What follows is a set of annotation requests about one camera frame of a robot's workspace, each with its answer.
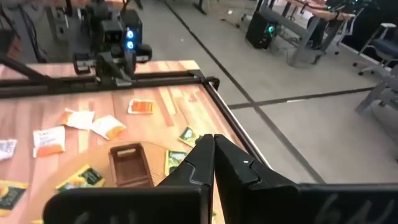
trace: wooden tray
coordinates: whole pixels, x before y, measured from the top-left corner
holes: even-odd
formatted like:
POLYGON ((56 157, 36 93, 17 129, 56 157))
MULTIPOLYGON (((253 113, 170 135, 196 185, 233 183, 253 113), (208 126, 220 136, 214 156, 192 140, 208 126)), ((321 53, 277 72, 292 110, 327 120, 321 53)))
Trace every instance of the wooden tray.
POLYGON ((140 143, 117 146, 109 151, 113 182, 118 187, 153 187, 154 182, 140 143))

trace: concrete floor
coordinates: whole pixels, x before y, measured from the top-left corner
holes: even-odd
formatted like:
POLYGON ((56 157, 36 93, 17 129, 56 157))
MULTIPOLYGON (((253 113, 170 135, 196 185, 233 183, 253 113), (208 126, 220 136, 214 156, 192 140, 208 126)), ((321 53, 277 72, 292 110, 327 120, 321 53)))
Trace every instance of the concrete floor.
POLYGON ((245 41, 245 26, 237 29, 230 23, 240 16, 237 11, 235 21, 229 17, 230 22, 223 22, 217 12, 200 14, 190 1, 169 4, 230 77, 163 2, 143 1, 144 42, 151 44, 154 60, 195 60, 206 76, 218 77, 220 95, 277 172, 296 182, 398 181, 396 111, 374 106, 356 114, 364 90, 319 97, 377 83, 370 75, 357 75, 351 66, 358 59, 354 53, 341 49, 339 56, 328 54, 317 66, 292 68, 286 60, 293 49, 283 40, 277 40, 283 50, 273 54, 245 41), (308 95, 317 98, 286 103, 308 95))

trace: desk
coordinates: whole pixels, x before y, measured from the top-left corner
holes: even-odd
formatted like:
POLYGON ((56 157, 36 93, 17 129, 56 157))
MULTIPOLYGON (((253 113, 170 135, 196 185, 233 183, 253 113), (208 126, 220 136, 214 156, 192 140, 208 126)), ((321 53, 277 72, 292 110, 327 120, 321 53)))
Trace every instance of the desk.
MULTIPOLYGON (((318 61, 320 60, 321 56, 323 54, 325 54, 327 48, 329 47, 329 45, 335 38, 337 32, 339 31, 341 25, 345 21, 350 20, 351 18, 353 18, 355 16, 354 14, 340 13, 338 15, 338 17, 336 17, 337 16, 336 12, 328 12, 328 11, 322 11, 319 9, 312 9, 307 6, 307 7, 305 7, 304 10, 311 12, 315 16, 315 18, 311 22, 308 29, 306 29, 306 28, 301 27, 300 25, 296 24, 295 22, 291 21, 290 19, 286 18, 286 15, 287 15, 291 5, 298 7, 298 8, 303 8, 304 3, 298 2, 296 0, 286 0, 286 1, 287 1, 287 4, 285 6, 285 9, 284 9, 282 15, 274 12, 272 9, 268 8, 267 6, 262 6, 260 8, 259 12, 261 14, 263 14, 264 17, 271 18, 271 19, 277 21, 280 25, 288 28, 289 30, 291 30, 292 32, 294 32, 301 38, 301 41, 298 44, 296 51, 294 52, 292 58, 290 59, 289 65, 291 65, 291 66, 295 66, 295 64, 297 63, 297 60, 302 55, 308 41, 310 40, 310 37, 311 37, 312 33, 314 32, 315 28, 317 27, 320 19, 324 19, 326 21, 336 19, 338 22, 336 23, 333 30, 328 34, 327 38, 323 41, 322 47, 317 52, 317 56, 315 57, 315 59, 313 61, 314 65, 317 64, 318 61)), ((309 0, 306 2, 309 4, 309 6, 313 6, 313 7, 323 7, 324 6, 324 5, 320 4, 319 2, 315 2, 314 0, 309 0)))
MULTIPOLYGON (((73 66, 69 63, 31 65, 31 67, 53 77, 74 76, 73 66)), ((199 67, 194 61, 149 62, 137 65, 136 73, 145 75, 149 72, 164 72, 167 74, 167 72, 186 70, 199 70, 199 67)), ((20 78, 24 77, 0 66, 0 80, 20 78)), ((54 186, 48 186, 46 183, 51 182, 54 176, 61 172, 60 170, 73 163, 75 159, 81 161, 83 158, 84 160, 89 157, 87 154, 91 151, 101 150, 98 149, 101 146, 109 148, 110 145, 126 142, 147 142, 144 144, 156 144, 167 149, 189 152, 191 147, 177 139, 183 129, 189 125, 204 133, 224 134, 240 148, 252 151, 256 148, 255 145, 239 124, 238 128, 231 125, 232 120, 225 115, 225 110, 221 109, 219 100, 215 100, 214 94, 206 90, 206 86, 199 84, 0 100, 0 123, 2 124, 0 139, 18 140, 14 157, 0 161, 0 179, 29 184, 11 214, 8 217, 0 217, 0 223, 30 223, 31 219, 40 218, 40 211, 44 202, 48 200, 41 197, 50 197, 42 191, 55 190, 54 186), (156 104, 154 113, 127 114, 127 106, 131 98, 154 100, 156 104), (66 128, 66 151, 63 154, 34 159, 32 157, 33 130, 58 126, 65 108, 95 111, 95 119, 112 115, 125 124, 127 130, 116 140, 109 142, 91 131, 66 128), (249 144, 242 140, 243 135, 240 133, 244 133, 249 144)), ((147 158, 156 184, 164 178, 164 174, 154 173, 154 170, 158 170, 154 166, 159 166, 156 161, 164 159, 162 152, 149 154, 147 158)), ((101 164, 94 163, 93 166, 101 166, 101 164)), ((213 208, 218 214, 216 222, 223 224, 218 191, 215 189, 214 193, 213 208)))

